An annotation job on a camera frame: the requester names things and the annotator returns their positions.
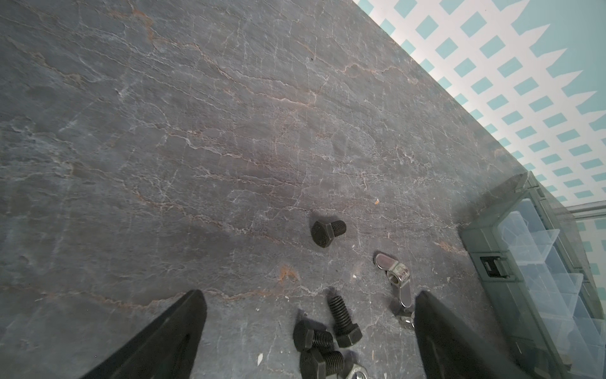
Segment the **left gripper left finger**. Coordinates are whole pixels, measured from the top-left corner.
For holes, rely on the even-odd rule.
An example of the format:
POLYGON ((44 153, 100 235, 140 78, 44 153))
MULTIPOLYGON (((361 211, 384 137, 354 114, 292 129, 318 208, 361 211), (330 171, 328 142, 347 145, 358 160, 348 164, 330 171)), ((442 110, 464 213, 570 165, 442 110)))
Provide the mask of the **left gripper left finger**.
POLYGON ((200 290, 186 292, 85 378, 189 378, 207 318, 200 290))

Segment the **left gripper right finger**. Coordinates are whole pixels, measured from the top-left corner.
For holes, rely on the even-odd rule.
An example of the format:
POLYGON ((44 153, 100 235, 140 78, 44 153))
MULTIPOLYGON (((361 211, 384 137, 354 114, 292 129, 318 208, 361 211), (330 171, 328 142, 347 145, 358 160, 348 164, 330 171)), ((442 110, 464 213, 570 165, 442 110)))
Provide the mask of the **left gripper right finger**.
POLYGON ((528 378, 430 292, 415 298, 415 335, 427 378, 528 378))

